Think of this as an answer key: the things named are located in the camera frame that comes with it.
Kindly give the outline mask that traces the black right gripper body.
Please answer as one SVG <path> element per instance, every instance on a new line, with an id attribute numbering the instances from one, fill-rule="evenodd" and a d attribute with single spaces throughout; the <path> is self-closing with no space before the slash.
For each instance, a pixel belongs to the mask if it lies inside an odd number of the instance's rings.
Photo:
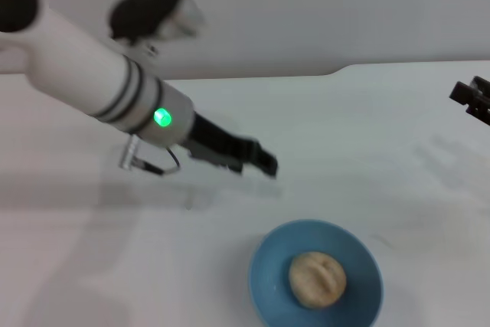
<path id="1" fill-rule="evenodd" d="M 466 112 L 479 121 L 490 125 L 489 98 L 480 93 L 474 93 L 471 97 Z"/>

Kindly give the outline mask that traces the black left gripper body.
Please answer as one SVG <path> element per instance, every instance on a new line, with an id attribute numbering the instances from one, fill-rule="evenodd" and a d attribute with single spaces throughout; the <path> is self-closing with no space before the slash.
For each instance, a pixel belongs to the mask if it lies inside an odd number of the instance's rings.
<path id="1" fill-rule="evenodd" d="M 193 159 L 241 174 L 245 165 L 264 172 L 259 161 L 262 151 L 253 139 L 235 136 L 194 112 L 191 129 L 182 143 Z"/>

